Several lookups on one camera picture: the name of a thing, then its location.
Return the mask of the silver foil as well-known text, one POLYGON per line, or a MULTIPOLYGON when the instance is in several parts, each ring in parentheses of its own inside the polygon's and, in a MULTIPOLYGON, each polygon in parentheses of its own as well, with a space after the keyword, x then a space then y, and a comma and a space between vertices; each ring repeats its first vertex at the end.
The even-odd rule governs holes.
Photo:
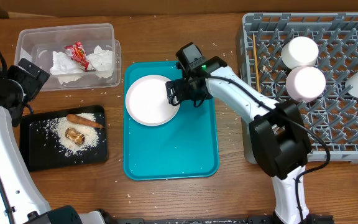
POLYGON ((99 78, 109 78, 112 75, 112 56, 111 50, 103 50, 97 45, 93 53, 86 56, 89 70, 94 70, 99 78))

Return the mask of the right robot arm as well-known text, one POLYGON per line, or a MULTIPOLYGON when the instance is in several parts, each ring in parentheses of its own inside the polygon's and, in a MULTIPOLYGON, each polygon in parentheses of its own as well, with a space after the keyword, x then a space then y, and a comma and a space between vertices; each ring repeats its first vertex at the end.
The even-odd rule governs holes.
POLYGON ((276 223, 304 223, 309 210, 305 202, 303 173, 311 152, 308 129, 293 101, 279 103, 242 81, 221 58, 206 59, 192 42, 177 53, 182 77, 166 82, 169 104, 191 100, 195 108, 218 98, 246 124, 245 157, 272 178, 276 198, 276 223))

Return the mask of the brown fried stick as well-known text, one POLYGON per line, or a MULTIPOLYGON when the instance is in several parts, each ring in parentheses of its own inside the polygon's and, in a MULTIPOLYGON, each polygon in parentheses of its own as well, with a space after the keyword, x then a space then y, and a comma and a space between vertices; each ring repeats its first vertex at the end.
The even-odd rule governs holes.
POLYGON ((66 119, 71 123, 80 124, 80 125, 84 125, 84 126, 90 126, 90 127, 98 128, 98 129, 104 129, 104 126, 102 124, 99 124, 95 121, 91 121, 89 119, 83 118, 83 117, 75 115, 75 114, 68 114, 66 116, 66 119))

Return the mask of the large white plate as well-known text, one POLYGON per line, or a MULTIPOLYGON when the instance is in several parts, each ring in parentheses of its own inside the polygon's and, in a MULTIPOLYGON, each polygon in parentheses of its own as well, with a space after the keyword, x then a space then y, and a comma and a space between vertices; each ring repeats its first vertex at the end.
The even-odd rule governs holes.
POLYGON ((165 84, 169 81, 161 75, 147 75, 129 87, 125 106, 134 121, 145 126, 160 126, 178 113, 180 106, 168 102, 165 84))

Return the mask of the white napkin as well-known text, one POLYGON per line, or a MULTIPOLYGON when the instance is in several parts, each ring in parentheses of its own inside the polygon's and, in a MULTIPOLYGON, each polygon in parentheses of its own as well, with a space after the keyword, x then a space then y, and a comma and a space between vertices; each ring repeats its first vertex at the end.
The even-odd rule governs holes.
POLYGON ((81 78, 82 69, 66 53, 53 51, 52 60, 53 66, 50 73, 58 79, 61 85, 81 78))

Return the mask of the red snack wrapper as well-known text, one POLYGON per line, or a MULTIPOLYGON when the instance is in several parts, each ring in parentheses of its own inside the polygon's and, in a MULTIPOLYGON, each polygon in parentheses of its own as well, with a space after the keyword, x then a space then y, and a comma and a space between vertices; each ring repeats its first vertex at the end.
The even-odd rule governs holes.
POLYGON ((81 42, 75 42, 73 45, 65 47, 65 53, 76 62, 82 70, 87 72, 90 69, 90 63, 86 58, 86 52, 81 42))

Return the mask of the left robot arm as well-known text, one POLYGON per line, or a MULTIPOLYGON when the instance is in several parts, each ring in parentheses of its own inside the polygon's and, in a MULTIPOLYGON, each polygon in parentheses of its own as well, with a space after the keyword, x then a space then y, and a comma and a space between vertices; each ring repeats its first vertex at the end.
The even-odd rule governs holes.
POLYGON ((27 59, 10 67, 0 60, 0 223, 107 223, 103 210, 79 214, 70 205, 51 209, 35 186, 13 129, 49 74, 27 59))

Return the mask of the pale green bowl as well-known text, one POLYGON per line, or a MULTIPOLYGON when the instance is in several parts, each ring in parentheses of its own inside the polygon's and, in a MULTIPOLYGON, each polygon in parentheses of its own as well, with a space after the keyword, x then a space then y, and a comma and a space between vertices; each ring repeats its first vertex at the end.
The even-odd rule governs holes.
POLYGON ((313 66, 318 58, 317 43, 309 37, 295 37, 284 45, 281 58, 289 69, 302 66, 313 66))

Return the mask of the golden fried food piece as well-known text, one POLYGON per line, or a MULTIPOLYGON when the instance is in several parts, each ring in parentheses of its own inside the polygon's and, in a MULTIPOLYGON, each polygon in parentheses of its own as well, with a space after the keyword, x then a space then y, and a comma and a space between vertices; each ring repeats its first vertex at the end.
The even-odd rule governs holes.
POLYGON ((65 131, 65 137, 73 141, 78 146, 82 145, 85 142, 85 135, 74 128, 68 128, 65 131))

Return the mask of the wooden chopstick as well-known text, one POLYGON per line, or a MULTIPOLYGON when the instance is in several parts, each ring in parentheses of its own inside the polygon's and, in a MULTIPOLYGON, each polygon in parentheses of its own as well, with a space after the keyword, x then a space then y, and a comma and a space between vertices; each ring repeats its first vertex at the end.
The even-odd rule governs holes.
POLYGON ((255 39, 255 34, 252 36, 253 40, 253 52, 254 52, 254 67, 255 67, 255 79, 256 79, 256 89, 260 93, 260 81, 259 81, 259 66, 258 66, 258 56, 257 56, 257 42, 255 39))

